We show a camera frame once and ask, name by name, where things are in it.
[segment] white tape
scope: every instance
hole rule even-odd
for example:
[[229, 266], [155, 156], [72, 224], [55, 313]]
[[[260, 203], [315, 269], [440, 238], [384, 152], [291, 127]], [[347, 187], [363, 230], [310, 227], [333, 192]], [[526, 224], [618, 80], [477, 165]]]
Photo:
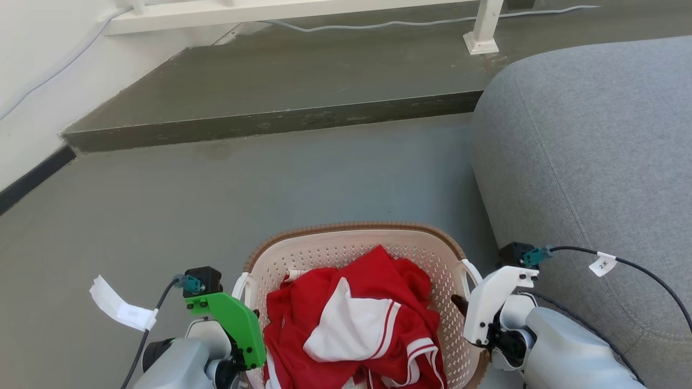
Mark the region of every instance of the white tape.
[[113, 320], [128, 327], [144, 331], [156, 324], [158, 309], [151, 310], [127, 304], [100, 275], [89, 289], [96, 305]]
[[589, 269], [593, 271], [597, 276], [603, 277], [607, 272], [611, 271], [615, 267], [617, 261], [615, 260], [615, 255], [598, 252], [599, 259], [596, 262], [589, 265]]

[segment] brown basket rim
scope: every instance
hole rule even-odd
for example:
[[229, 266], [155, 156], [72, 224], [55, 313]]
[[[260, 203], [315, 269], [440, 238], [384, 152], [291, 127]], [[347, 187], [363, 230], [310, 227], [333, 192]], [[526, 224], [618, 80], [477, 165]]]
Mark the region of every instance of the brown basket rim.
[[[445, 233], [437, 227], [431, 226], [424, 223], [413, 223], [408, 221], [350, 221], [345, 223], [332, 223], [332, 224], [321, 224], [319, 226], [310, 226], [304, 228], [294, 228], [292, 230], [286, 230], [276, 235], [272, 235], [262, 242], [257, 248], [250, 254], [243, 271], [252, 273], [257, 259], [264, 254], [269, 247], [281, 242], [282, 240], [291, 239], [294, 237], [302, 237], [305, 235], [313, 235], [318, 233], [333, 233], [338, 231], [349, 231], [349, 230], [414, 230], [421, 231], [423, 233], [428, 233], [432, 236], [439, 238], [444, 242], [452, 252], [456, 255], [457, 260], [461, 261], [466, 258], [462, 247], [451, 237], [449, 234]], [[487, 351], [483, 350], [478, 358], [478, 365], [476, 370], [471, 376], [471, 380], [464, 386], [464, 389], [476, 389], [480, 385], [481, 380], [485, 377], [485, 372], [488, 367]]]

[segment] gray sofa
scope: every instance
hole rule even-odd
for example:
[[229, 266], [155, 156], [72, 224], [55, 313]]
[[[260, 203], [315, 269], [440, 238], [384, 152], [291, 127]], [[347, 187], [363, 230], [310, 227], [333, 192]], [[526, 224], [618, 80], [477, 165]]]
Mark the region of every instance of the gray sofa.
[[[570, 48], [508, 66], [473, 114], [498, 246], [575, 245], [662, 278], [692, 309], [692, 37]], [[654, 280], [561, 251], [538, 290], [615, 342], [650, 389], [692, 388], [692, 336]]]

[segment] basket handle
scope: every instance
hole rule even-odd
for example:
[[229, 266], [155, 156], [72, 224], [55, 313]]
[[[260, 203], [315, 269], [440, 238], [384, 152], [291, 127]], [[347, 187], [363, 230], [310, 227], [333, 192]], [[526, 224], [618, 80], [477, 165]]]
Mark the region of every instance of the basket handle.
[[457, 272], [459, 273], [459, 278], [462, 281], [462, 288], [464, 289], [464, 298], [468, 299], [471, 295], [471, 289], [468, 287], [468, 277], [471, 277], [473, 281], [473, 286], [478, 286], [478, 284], [483, 281], [483, 277], [480, 272], [473, 266], [469, 260], [463, 258], [459, 265], [457, 266]]
[[241, 296], [245, 294], [243, 303], [246, 307], [255, 309], [257, 308], [257, 296], [255, 291], [257, 291], [258, 287], [259, 285], [257, 285], [257, 281], [255, 281], [250, 273], [244, 271], [240, 277], [238, 277], [238, 281], [235, 282], [233, 292], [230, 294], [230, 296], [240, 300]]

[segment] beige plastic basket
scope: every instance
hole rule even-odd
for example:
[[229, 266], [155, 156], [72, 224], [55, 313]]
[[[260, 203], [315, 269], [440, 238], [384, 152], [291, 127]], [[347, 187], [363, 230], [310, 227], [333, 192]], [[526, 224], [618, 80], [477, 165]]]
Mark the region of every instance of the beige plastic basket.
[[[424, 224], [360, 222], [290, 230], [272, 236], [250, 255], [233, 296], [259, 310], [268, 325], [266, 295], [279, 288], [289, 270], [344, 267], [381, 244], [394, 257], [412, 260], [432, 279], [431, 309], [440, 313], [438, 336], [449, 389], [475, 389], [488, 364], [484, 352], [462, 338], [464, 317], [450, 296], [469, 294], [469, 279], [481, 281], [459, 245], [441, 230]], [[264, 389], [262, 369], [247, 372], [254, 389]]]

